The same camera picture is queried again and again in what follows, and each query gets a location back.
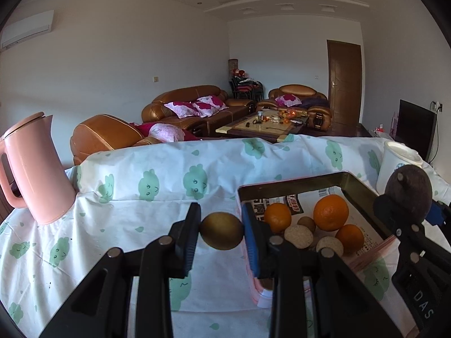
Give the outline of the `orange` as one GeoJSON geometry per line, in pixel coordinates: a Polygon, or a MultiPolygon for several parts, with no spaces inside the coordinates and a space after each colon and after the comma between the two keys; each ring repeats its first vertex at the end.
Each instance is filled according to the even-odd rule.
{"type": "Polygon", "coordinates": [[[328,195],[317,201],[313,209],[313,220],[324,231],[336,231],[345,225],[349,217],[349,206],[339,195],[328,195]]]}
{"type": "Polygon", "coordinates": [[[365,244],[365,237],[361,229],[354,224],[346,224],[341,227],[336,235],[343,245],[343,254],[351,255],[359,251],[365,244]]]}
{"type": "Polygon", "coordinates": [[[264,212],[264,221],[270,226],[273,234],[280,234],[291,226],[291,211],[285,204],[270,204],[264,212]]]}

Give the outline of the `small longan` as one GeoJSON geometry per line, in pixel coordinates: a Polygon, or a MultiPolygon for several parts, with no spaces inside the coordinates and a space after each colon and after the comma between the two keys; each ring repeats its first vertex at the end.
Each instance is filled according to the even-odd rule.
{"type": "Polygon", "coordinates": [[[301,225],[301,226],[304,226],[304,227],[307,227],[312,234],[315,233],[315,230],[317,228],[317,225],[314,222],[314,220],[311,217],[308,217],[308,216],[301,217],[297,221],[297,224],[301,225]]]}
{"type": "Polygon", "coordinates": [[[244,227],[235,215],[214,212],[202,220],[200,235],[207,245],[216,250],[232,250],[242,242],[244,227]]]}

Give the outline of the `small longan front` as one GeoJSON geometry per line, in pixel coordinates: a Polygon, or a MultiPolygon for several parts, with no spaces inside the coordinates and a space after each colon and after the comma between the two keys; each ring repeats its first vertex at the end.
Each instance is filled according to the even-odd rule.
{"type": "Polygon", "coordinates": [[[308,216],[301,217],[297,221],[297,224],[301,225],[301,226],[304,226],[304,227],[307,227],[312,234],[315,233],[315,230],[317,228],[317,225],[314,222],[314,220],[311,217],[308,217],[308,216]]]}

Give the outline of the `purple passion fruit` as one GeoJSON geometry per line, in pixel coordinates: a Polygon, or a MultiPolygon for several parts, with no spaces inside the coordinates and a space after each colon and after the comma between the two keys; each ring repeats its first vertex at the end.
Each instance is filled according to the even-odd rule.
{"type": "Polygon", "coordinates": [[[384,193],[422,223],[432,205],[432,185],[426,172],[415,165],[396,169],[388,179],[384,193]]]}

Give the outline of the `pink cardboard box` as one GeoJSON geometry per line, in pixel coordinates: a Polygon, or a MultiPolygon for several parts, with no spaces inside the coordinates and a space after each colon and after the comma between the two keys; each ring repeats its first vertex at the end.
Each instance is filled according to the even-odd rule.
{"type": "Polygon", "coordinates": [[[397,257],[395,240],[379,225],[372,210],[377,193],[349,172],[246,185],[240,204],[251,205],[256,218],[283,236],[314,250],[330,246],[342,251],[345,263],[377,301],[394,298],[391,276],[397,257]]]}

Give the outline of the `white cloud-print tablecloth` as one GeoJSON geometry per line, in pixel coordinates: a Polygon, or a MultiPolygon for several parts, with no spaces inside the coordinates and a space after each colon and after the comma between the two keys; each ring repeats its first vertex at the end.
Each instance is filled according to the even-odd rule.
{"type": "MultiPolygon", "coordinates": [[[[25,337],[39,337],[107,250],[144,248],[184,219],[191,202],[203,217],[237,215],[240,186],[338,171],[375,189],[384,142],[291,135],[279,144],[190,141],[93,154],[67,170],[79,193],[59,220],[41,226],[28,209],[16,209],[1,224],[1,303],[25,337]]],[[[397,244],[357,276],[408,337],[414,319],[387,280],[397,244]]],[[[190,275],[171,293],[174,336],[268,337],[270,311],[251,302],[241,247],[197,245],[190,275]]]]}

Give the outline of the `wooden coffee table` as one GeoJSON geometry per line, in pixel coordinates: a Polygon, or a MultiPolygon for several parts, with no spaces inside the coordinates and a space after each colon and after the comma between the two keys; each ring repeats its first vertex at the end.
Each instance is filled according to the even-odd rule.
{"type": "Polygon", "coordinates": [[[216,129],[216,133],[226,137],[257,137],[280,143],[290,134],[299,134],[306,127],[308,118],[305,111],[264,109],[226,124],[216,129]]]}

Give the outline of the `white cartoon pig mug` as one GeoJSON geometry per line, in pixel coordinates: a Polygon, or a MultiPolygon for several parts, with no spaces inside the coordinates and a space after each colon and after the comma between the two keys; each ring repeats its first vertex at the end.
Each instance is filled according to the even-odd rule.
{"type": "Polygon", "coordinates": [[[423,160],[417,151],[396,141],[384,143],[384,153],[376,183],[376,191],[383,194],[392,173],[402,166],[415,165],[422,167],[423,160]]]}

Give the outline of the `pink floral cushion right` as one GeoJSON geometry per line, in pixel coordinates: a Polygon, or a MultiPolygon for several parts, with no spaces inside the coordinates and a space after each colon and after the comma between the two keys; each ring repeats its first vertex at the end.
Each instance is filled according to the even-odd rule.
{"type": "Polygon", "coordinates": [[[191,104],[200,112],[200,117],[212,117],[228,108],[219,97],[208,95],[192,101],[191,104]]]}

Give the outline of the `pink floral cushion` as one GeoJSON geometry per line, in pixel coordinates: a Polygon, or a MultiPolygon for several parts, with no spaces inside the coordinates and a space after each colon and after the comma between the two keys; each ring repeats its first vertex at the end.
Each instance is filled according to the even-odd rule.
{"type": "Polygon", "coordinates": [[[179,119],[186,117],[200,117],[200,112],[190,102],[186,101],[171,101],[164,105],[170,109],[179,119]]]}
{"type": "Polygon", "coordinates": [[[208,95],[192,101],[191,104],[200,112],[200,117],[212,117],[228,108],[219,97],[208,95]]]}

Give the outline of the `pink floral cushion left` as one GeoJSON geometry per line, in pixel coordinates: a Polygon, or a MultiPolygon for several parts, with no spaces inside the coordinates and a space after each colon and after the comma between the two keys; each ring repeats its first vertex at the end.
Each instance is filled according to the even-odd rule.
{"type": "Polygon", "coordinates": [[[200,117],[200,112],[190,102],[186,101],[171,101],[164,105],[170,109],[179,119],[186,117],[200,117]]]}

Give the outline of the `brown leather long sofa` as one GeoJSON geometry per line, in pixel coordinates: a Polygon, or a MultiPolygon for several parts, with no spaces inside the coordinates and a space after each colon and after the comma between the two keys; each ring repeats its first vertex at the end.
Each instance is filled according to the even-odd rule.
{"type": "Polygon", "coordinates": [[[217,86],[179,88],[159,95],[142,110],[143,122],[161,122],[198,137],[214,137],[216,130],[255,111],[249,99],[230,99],[217,86]]]}

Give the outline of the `stacked dark chairs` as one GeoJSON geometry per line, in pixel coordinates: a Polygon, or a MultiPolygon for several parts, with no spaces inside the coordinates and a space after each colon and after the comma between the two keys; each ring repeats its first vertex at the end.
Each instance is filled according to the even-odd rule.
{"type": "Polygon", "coordinates": [[[264,99],[263,85],[249,78],[244,70],[234,69],[229,84],[234,99],[248,99],[255,102],[264,99]]]}

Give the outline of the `pink electric kettle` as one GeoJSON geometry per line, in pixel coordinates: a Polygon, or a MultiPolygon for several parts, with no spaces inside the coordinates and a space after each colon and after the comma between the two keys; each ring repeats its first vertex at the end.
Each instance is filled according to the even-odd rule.
{"type": "Polygon", "coordinates": [[[5,155],[21,197],[13,193],[5,168],[1,189],[13,208],[28,208],[40,225],[51,224],[73,206],[76,191],[67,177],[51,137],[53,117],[32,114],[1,137],[5,155]]]}

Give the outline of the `black television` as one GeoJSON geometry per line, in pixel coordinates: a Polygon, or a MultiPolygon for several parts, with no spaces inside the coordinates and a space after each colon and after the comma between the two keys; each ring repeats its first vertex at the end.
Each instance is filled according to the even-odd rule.
{"type": "Polygon", "coordinates": [[[401,99],[394,139],[417,151],[421,158],[428,162],[436,124],[435,112],[401,99]]]}

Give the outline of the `brown wooden door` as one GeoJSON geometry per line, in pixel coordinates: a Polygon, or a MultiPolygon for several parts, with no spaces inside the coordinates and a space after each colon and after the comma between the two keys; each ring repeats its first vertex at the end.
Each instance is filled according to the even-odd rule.
{"type": "Polygon", "coordinates": [[[333,121],[354,127],[359,123],[362,104],[361,46],[328,40],[327,53],[333,121]]]}

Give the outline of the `white wall air conditioner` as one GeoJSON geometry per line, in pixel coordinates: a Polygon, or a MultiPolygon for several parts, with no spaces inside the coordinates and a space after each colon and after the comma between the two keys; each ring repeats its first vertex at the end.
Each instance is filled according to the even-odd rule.
{"type": "Polygon", "coordinates": [[[49,10],[10,24],[1,32],[1,51],[51,32],[53,20],[54,10],[49,10]]]}

